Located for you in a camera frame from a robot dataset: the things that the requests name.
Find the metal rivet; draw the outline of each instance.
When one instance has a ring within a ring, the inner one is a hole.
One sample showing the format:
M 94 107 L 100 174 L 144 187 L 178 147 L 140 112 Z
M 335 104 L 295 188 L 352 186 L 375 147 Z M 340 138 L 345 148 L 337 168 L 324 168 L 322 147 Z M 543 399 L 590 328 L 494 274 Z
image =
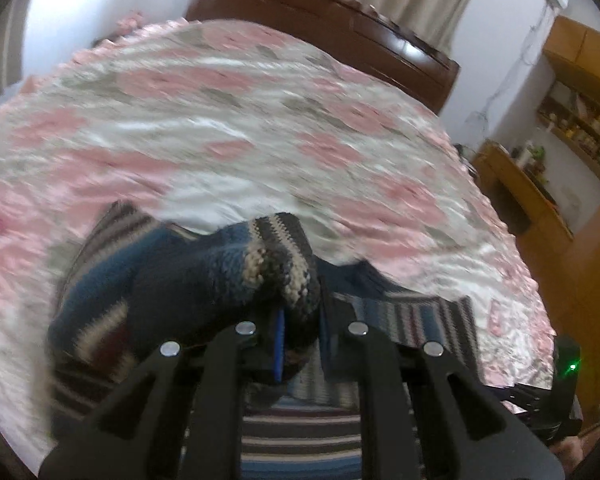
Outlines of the metal rivet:
M 349 323 L 349 332 L 353 335 L 366 335 L 369 332 L 369 326 L 362 321 L 354 321 Z
M 251 321 L 241 321 L 235 326 L 235 331 L 240 335 L 253 335 L 256 333 L 256 324 Z
M 160 353 L 165 357 L 174 357 L 180 353 L 180 345 L 175 341 L 167 341 L 162 343 Z
M 445 348 L 437 341 L 427 341 L 422 347 L 424 353 L 431 357 L 440 357 Z

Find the wooden shelf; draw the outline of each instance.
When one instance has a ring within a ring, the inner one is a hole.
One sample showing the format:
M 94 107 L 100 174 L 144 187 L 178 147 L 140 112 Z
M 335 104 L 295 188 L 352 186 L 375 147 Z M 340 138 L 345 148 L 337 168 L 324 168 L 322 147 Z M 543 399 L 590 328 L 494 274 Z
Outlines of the wooden shelf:
M 544 124 L 549 124 L 549 119 L 544 117 L 544 115 L 538 114 L 538 117 Z M 592 158 L 592 156 L 589 155 L 589 153 L 583 150 L 577 142 L 571 140 L 564 134 L 564 132 L 562 132 L 558 128 L 554 128 L 552 130 L 552 134 L 554 134 L 554 136 L 558 137 L 558 139 L 560 139 L 564 144 L 566 144 L 567 147 L 573 153 L 575 153 L 582 162 L 584 162 L 587 165 L 587 167 L 596 175 L 596 177 L 600 181 L 600 165 L 596 160 Z

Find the black device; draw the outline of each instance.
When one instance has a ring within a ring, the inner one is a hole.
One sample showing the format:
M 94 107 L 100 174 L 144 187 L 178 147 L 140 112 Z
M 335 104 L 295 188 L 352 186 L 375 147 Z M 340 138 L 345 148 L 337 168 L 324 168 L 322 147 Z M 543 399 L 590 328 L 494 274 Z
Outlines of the black device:
M 325 377 L 360 387 L 363 479 L 418 480 L 420 455 L 429 479 L 564 478 L 532 430 L 551 440 L 568 429 L 568 415 L 557 417 L 571 411 L 577 370 L 539 394 L 489 389 L 439 343 L 398 345 L 322 290 Z M 277 325 L 273 313 L 225 328 L 206 348 L 164 343 L 46 457 L 40 480 L 240 478 L 243 387 L 276 382 Z M 528 420 L 497 392 L 528 402 Z

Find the brown headboard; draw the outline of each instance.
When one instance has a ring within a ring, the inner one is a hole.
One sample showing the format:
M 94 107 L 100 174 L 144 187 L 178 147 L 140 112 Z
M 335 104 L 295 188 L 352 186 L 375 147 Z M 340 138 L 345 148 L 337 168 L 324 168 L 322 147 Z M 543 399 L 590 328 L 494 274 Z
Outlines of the brown headboard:
M 233 18 L 286 32 L 436 113 L 458 76 L 458 63 L 356 0 L 192 0 L 186 18 Z

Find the headboard panel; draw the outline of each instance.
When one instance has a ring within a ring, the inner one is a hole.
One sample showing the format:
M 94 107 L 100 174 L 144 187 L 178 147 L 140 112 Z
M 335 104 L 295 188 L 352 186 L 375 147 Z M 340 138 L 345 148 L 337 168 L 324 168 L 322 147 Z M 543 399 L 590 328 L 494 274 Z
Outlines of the headboard panel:
M 438 113 L 459 66 L 356 0 L 192 0 L 186 18 L 260 23 L 400 88 Z

